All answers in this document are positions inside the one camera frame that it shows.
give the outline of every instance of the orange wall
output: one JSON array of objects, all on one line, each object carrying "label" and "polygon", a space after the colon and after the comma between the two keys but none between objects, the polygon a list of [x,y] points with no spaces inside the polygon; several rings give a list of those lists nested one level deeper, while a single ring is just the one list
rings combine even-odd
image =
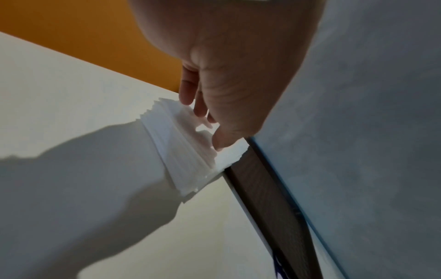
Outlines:
[{"label": "orange wall", "polygon": [[177,91],[181,63],[150,45],[126,0],[1,0],[0,31]]}]

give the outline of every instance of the dark brown frame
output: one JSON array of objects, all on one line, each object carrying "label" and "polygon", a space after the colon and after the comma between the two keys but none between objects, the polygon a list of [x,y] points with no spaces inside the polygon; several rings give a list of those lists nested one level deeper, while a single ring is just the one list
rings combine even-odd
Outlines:
[{"label": "dark brown frame", "polygon": [[308,225],[253,140],[227,178],[291,279],[322,279]]}]

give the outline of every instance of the stack of tissue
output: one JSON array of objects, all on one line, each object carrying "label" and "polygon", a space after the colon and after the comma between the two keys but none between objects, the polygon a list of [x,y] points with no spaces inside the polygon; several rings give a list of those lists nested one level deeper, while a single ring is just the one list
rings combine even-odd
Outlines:
[{"label": "stack of tissue", "polygon": [[141,115],[175,187],[182,195],[196,192],[247,150],[244,139],[216,152],[211,137],[219,124],[194,115],[191,107],[160,98]]}]

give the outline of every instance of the human hand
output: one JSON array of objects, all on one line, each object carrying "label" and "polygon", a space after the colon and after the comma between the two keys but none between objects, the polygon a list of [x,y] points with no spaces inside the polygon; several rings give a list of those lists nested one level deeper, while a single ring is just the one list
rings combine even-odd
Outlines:
[{"label": "human hand", "polygon": [[130,0],[145,37],[182,60],[179,99],[219,122],[216,150],[256,134],[299,69],[324,0]]}]

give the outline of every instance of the finger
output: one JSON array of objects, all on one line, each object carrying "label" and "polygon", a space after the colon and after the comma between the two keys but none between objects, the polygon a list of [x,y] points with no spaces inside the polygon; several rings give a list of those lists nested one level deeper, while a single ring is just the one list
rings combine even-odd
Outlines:
[{"label": "finger", "polygon": [[207,120],[208,120],[208,122],[210,122],[212,124],[217,123],[217,121],[214,119],[214,117],[211,115],[211,113],[208,113]]},{"label": "finger", "polygon": [[179,100],[184,105],[193,102],[199,84],[199,72],[197,69],[182,63],[181,86],[179,87]]},{"label": "finger", "polygon": [[219,126],[215,131],[211,142],[216,151],[221,151],[222,148],[229,147],[233,145],[238,139],[240,139],[236,133],[228,132]]},{"label": "finger", "polygon": [[194,114],[197,117],[204,117],[207,115],[208,108],[204,101],[204,95],[201,91],[201,83],[199,82],[198,90],[196,91],[196,101],[194,103]]}]

